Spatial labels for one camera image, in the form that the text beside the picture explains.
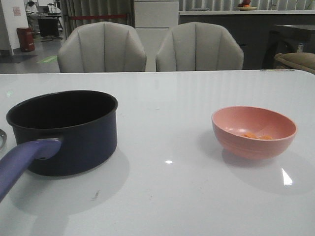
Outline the fruit plate on counter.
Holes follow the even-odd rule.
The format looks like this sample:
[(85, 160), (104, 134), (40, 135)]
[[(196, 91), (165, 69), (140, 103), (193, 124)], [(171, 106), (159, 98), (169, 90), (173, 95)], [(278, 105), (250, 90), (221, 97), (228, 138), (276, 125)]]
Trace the fruit plate on counter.
[(242, 0), (242, 2), (237, 5), (237, 9), (241, 11), (251, 11), (257, 10), (257, 7), (251, 6), (251, 0)]

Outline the black side table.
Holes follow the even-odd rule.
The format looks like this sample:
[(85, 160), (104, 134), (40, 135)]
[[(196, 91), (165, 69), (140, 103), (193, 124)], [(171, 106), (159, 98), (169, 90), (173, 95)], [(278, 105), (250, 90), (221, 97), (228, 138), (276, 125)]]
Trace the black side table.
[(314, 25), (273, 25), (269, 31), (262, 68), (274, 67), (278, 53), (314, 53)]

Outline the left grey upholstered chair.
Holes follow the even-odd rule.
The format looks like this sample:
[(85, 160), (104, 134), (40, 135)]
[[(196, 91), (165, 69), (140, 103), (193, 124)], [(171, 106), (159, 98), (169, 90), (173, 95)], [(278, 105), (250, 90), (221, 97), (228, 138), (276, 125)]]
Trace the left grey upholstered chair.
[(61, 73), (144, 72), (146, 62), (136, 29), (112, 22), (77, 27), (58, 51)]

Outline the red trash bin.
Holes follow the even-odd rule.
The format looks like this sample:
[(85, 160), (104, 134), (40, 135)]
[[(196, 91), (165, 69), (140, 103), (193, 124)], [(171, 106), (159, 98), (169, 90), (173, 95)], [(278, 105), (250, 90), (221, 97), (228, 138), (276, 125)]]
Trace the red trash bin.
[(22, 52), (31, 52), (35, 50), (32, 28), (30, 27), (20, 27), (17, 28), (17, 35), (20, 44), (20, 50)]

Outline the grey curtain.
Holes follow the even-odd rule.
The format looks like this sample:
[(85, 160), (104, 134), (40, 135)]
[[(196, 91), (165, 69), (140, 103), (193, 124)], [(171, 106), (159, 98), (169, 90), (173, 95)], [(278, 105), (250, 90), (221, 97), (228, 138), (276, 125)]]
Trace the grey curtain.
[[(72, 31), (82, 25), (97, 22), (114, 22), (134, 26), (134, 1), (132, 0), (62, 0), (61, 12), (63, 31), (69, 37)], [(70, 20), (69, 16), (129, 14), (127, 19)]]

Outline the beige cushion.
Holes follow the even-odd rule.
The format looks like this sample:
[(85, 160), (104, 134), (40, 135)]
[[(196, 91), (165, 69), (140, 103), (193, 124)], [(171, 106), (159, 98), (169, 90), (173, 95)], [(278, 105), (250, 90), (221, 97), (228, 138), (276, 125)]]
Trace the beige cushion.
[(275, 69), (295, 69), (315, 73), (315, 55), (314, 53), (278, 53), (274, 57)]

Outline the pink bowl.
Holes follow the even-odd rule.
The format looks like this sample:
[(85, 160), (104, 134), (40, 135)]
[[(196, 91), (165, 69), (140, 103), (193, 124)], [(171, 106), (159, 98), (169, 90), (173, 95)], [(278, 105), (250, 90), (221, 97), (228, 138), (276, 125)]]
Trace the pink bowl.
[[(269, 159), (282, 154), (292, 143), (297, 125), (288, 117), (259, 107), (231, 106), (212, 114), (215, 137), (227, 151), (247, 159)], [(251, 132), (272, 140), (246, 138)]]

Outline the black office desk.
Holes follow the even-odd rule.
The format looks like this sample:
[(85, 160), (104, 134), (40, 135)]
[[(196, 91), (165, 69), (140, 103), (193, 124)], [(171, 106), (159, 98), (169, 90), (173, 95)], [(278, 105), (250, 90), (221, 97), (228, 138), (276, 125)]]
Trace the black office desk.
[(27, 13), (29, 27), (33, 36), (40, 36), (42, 41), (61, 40), (59, 17), (49, 14)]

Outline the white drawer cabinet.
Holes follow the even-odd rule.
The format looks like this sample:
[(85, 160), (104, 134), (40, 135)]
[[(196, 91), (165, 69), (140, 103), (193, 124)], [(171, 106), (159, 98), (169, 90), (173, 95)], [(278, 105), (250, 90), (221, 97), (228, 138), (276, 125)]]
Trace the white drawer cabinet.
[(156, 54), (167, 30), (178, 24), (177, 0), (135, 0), (134, 27), (147, 55), (146, 71), (156, 70)]

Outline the right grey upholstered chair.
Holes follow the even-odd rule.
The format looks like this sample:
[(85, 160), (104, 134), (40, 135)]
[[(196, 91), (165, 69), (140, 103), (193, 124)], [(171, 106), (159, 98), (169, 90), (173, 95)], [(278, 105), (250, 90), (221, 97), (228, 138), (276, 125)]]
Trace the right grey upholstered chair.
[(156, 54), (156, 71), (242, 70), (244, 52), (223, 26), (190, 22), (170, 28)]

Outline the grey upholstered chair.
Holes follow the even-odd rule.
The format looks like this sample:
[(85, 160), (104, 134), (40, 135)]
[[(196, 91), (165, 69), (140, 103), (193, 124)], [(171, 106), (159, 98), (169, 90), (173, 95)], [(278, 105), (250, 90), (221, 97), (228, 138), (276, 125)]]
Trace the grey upholstered chair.
[(61, 73), (144, 72), (146, 62), (136, 29), (112, 22), (77, 27), (58, 51)]
[(156, 71), (242, 70), (244, 52), (223, 26), (190, 22), (170, 28), (156, 54)]

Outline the orange ham slices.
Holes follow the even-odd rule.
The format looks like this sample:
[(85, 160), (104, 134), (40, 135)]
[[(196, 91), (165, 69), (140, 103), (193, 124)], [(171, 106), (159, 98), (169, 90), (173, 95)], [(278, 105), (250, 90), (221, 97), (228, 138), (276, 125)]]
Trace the orange ham slices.
[(246, 138), (252, 138), (252, 139), (260, 139), (260, 140), (272, 140), (273, 138), (270, 135), (261, 135), (258, 136), (254, 133), (251, 132), (247, 132), (245, 134), (243, 134), (244, 137)]

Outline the glass lid with blue knob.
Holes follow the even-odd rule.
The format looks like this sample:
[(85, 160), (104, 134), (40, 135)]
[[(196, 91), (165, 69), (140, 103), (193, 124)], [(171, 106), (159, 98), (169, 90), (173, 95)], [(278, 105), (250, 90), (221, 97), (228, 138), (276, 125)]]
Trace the glass lid with blue knob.
[(2, 149), (5, 146), (6, 140), (7, 134), (3, 130), (0, 130), (0, 149)]

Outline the dark grey counter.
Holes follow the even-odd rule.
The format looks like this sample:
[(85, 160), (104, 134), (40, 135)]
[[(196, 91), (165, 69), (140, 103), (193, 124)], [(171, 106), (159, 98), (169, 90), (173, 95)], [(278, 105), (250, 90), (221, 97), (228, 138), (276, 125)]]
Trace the dark grey counter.
[(203, 22), (225, 27), (244, 52), (244, 69), (263, 69), (273, 25), (315, 25), (313, 10), (180, 11), (179, 22)]

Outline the red barrier belt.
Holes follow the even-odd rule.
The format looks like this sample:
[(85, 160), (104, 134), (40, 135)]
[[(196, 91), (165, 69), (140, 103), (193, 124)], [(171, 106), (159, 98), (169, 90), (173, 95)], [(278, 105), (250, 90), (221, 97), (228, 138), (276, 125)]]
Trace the red barrier belt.
[(118, 15), (93, 15), (93, 16), (69, 16), (70, 20), (109, 20), (109, 19), (127, 19), (129, 14), (118, 14)]

